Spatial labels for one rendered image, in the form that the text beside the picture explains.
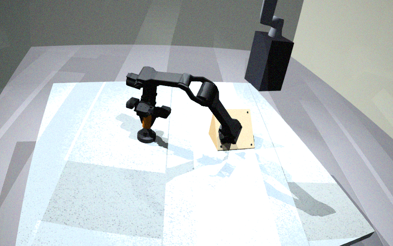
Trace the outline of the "orange cylinder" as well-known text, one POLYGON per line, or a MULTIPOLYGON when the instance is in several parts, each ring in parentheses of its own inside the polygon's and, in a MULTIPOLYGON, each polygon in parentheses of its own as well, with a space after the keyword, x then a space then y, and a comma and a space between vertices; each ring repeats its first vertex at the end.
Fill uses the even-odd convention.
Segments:
POLYGON ((151 119, 152 119, 152 116, 151 115, 148 115, 148 117, 143 117, 143 119, 142 119, 142 127, 144 128, 144 129, 150 129, 151 128, 151 119))

